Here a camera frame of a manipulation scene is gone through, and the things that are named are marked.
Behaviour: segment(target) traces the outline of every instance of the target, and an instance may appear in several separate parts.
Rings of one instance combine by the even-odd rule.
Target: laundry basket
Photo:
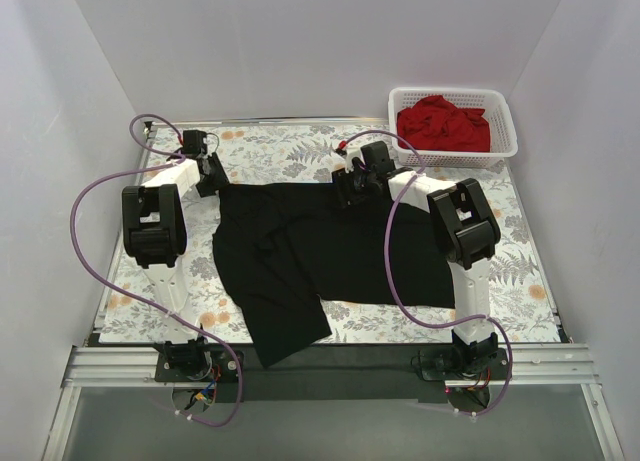
[[[425,151],[420,157],[428,166],[451,166],[465,168],[488,168],[502,158],[508,158],[518,151],[516,130],[507,101],[497,91],[490,89],[463,88],[396,88],[389,93],[389,128],[397,134],[398,112],[415,105],[422,98],[441,94],[447,101],[459,108],[482,108],[484,118],[489,122],[491,132],[491,152],[475,153],[461,151]],[[411,150],[401,147],[393,139],[393,147],[398,153],[400,164],[419,165],[420,161]]]

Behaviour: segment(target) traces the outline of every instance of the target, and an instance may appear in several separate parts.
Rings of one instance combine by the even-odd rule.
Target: red garment
[[[489,152],[491,134],[483,114],[484,109],[456,108],[440,95],[428,96],[398,113],[398,134],[416,149]]]

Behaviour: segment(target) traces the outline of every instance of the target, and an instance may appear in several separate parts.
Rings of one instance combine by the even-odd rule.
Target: white panel
[[[509,94],[560,0],[77,0],[138,111],[386,116],[402,85]]]
[[[640,459],[639,67],[640,0],[563,0],[510,98],[527,217],[627,459]]]
[[[69,241],[69,210],[100,174],[137,164],[133,108],[74,0],[0,0],[0,459],[40,459],[73,343],[100,286]],[[121,183],[81,208],[106,270]]]

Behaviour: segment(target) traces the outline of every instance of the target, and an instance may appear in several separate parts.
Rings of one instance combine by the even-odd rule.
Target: orange flower pattern
[[[267,184],[330,182],[331,172],[344,167],[343,159],[332,154],[338,143],[365,129],[385,127],[317,124],[207,126],[203,129],[220,137],[218,154],[231,182]],[[364,137],[354,143],[373,139],[384,137]],[[176,143],[170,130],[160,128],[157,131],[154,147],[170,151],[176,149]],[[161,156],[149,157],[150,164],[161,162],[164,162]],[[513,341],[558,341],[528,229],[504,163],[487,170],[429,168],[427,175],[450,181],[466,178],[480,181],[502,233],[502,242],[496,247],[491,263],[492,315],[503,320]],[[189,249],[184,255],[183,266],[195,316],[204,329],[215,332],[225,341],[250,342],[242,312],[225,292],[212,259],[211,233],[220,218],[217,199],[201,199],[193,190],[184,196],[183,206],[189,232]],[[147,278],[125,253],[119,260],[114,281],[133,293],[154,296]],[[320,342],[449,342],[451,339],[450,330],[433,331],[414,326],[393,305],[322,301],[322,306],[333,334]],[[409,310],[418,318],[433,323],[448,322],[455,317],[455,311],[448,309],[410,307]],[[114,293],[107,303],[100,339],[102,342],[154,342],[162,339],[165,329],[160,313]]]

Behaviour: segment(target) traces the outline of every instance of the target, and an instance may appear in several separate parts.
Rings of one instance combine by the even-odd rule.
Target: floral pattern
[[[194,126],[220,138],[217,152],[232,183],[267,184],[276,182],[330,182],[331,172],[343,166],[332,153],[338,143],[365,129],[386,129],[372,125],[256,125],[242,128]],[[216,141],[213,136],[211,148]],[[366,143],[383,136],[363,137]],[[173,151],[174,133],[158,130],[154,147]],[[159,165],[163,158],[150,155],[148,165]],[[504,162],[490,169],[435,167],[428,176],[439,179],[480,181],[496,216],[502,239],[491,264],[491,310],[515,342],[559,341],[554,316],[529,239],[512,181]],[[211,253],[211,236],[220,222],[218,198],[201,199],[195,190],[183,197],[185,222],[189,233],[184,270],[190,301],[205,329],[228,342],[250,342],[241,310],[227,295]],[[115,283],[143,296],[153,293],[140,268],[124,251],[119,254]],[[424,343],[449,342],[450,330],[423,329],[409,321],[396,306],[361,305],[345,301],[322,301],[332,335],[322,343]],[[410,307],[414,315],[431,323],[455,318],[452,310]],[[161,341],[163,317],[142,303],[114,294],[106,306],[103,342]]]

